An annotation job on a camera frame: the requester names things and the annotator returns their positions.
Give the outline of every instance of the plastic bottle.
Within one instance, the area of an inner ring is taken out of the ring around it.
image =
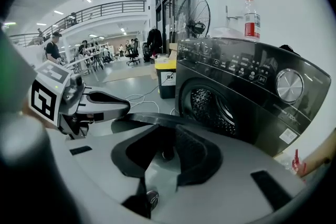
[[[245,38],[256,40],[260,39],[260,16],[255,7],[254,0],[245,2]]]

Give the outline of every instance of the railing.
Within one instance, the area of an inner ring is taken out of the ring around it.
[[[36,34],[20,34],[10,36],[13,43],[20,46],[30,46],[34,44],[41,44],[45,40],[49,39],[54,32],[62,32],[65,29],[86,22],[91,19],[96,19],[102,16],[130,13],[130,12],[145,12],[146,0],[129,0],[105,3],[89,7],[78,12],[73,12],[67,17],[55,22],[42,32],[42,36],[39,33]]]

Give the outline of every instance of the bin label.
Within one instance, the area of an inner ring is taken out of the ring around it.
[[[161,82],[162,86],[175,86],[176,72],[161,72]]]

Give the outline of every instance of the office chair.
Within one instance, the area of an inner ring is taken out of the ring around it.
[[[128,55],[126,55],[126,57],[129,57],[131,60],[127,62],[127,65],[129,66],[130,63],[136,63],[138,64],[138,62],[140,62],[140,60],[137,60],[136,57],[139,56],[139,52],[138,52],[138,44],[139,44],[139,41],[138,39],[136,38],[134,40],[134,48],[130,48],[130,49],[127,49],[128,51]]]

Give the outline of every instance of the cap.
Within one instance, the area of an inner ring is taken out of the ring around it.
[[[59,32],[54,32],[54,33],[52,34],[52,36],[54,36],[54,37],[61,37],[62,34],[60,34]]]

